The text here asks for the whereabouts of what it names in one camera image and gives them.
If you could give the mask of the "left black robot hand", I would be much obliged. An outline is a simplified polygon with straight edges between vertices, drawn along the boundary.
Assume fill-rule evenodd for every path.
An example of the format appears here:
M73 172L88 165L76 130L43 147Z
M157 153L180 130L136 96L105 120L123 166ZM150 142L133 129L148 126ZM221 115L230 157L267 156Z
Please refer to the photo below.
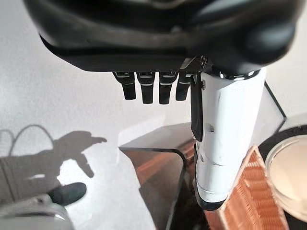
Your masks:
M303 0L26 0L46 48L89 72L112 72L127 100L160 104L191 90L195 193L213 211L249 149L266 66L290 49Z

